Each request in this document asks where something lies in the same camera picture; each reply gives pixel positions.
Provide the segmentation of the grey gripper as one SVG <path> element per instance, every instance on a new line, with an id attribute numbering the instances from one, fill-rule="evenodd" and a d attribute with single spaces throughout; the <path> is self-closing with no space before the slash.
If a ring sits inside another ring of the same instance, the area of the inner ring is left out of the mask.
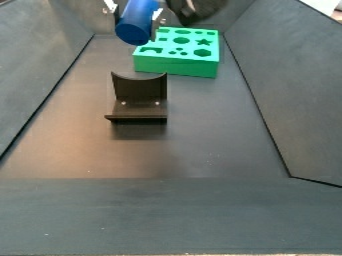
<path id="1" fill-rule="evenodd" d="M 168 9 L 172 11 L 183 26 L 190 26 L 196 22 L 210 18 L 227 4 L 227 0 L 164 0 Z M 117 11 L 117 4 L 113 0 L 103 0 L 105 12 L 113 14 Z M 164 12 L 159 8 L 152 13 L 151 32 L 155 32 L 160 25 L 166 23 L 162 17 Z"/>

